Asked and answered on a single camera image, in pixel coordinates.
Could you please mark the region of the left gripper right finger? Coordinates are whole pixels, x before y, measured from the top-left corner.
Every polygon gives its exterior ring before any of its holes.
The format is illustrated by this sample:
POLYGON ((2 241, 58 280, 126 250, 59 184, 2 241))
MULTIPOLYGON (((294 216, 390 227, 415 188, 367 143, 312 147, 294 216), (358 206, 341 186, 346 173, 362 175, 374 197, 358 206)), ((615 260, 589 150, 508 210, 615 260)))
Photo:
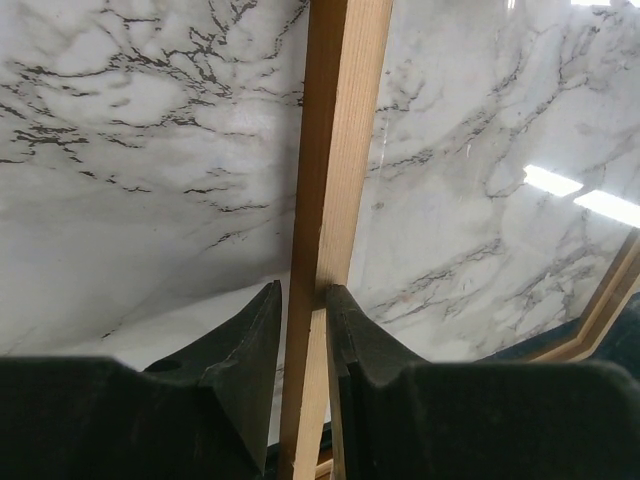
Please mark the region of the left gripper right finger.
POLYGON ((338 479, 635 479, 639 385, 608 362, 431 363, 327 291, 338 479))

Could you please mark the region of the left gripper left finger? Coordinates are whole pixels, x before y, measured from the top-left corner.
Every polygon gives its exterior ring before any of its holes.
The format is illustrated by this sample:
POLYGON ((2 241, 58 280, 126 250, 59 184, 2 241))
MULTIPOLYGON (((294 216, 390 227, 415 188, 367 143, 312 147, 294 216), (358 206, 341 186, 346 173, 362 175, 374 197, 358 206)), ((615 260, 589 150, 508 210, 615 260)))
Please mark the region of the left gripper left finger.
POLYGON ((259 479, 282 290, 137 371, 106 357, 1 362, 5 479, 259 479))

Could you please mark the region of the clear acrylic glass sheet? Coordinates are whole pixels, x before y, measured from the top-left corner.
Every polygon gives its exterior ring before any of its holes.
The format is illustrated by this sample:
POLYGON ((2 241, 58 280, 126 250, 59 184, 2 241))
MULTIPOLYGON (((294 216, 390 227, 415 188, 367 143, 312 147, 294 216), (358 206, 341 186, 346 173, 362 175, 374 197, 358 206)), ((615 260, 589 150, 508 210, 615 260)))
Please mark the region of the clear acrylic glass sheet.
POLYGON ((639 200, 635 1, 398 1, 349 287, 431 361, 578 318, 639 200))

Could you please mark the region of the brown wooden picture frame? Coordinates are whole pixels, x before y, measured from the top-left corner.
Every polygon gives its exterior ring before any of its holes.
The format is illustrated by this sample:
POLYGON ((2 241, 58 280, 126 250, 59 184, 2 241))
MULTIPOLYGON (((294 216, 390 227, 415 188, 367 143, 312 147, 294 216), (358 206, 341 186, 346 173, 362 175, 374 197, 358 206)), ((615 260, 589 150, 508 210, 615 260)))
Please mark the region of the brown wooden picture frame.
MULTIPOLYGON (((394 4, 311 5, 280 421, 282 479, 310 479, 328 412, 326 291, 349 287, 394 4)), ((639 284, 639 200, 612 202, 631 232, 574 331, 535 361, 591 354, 639 284)))

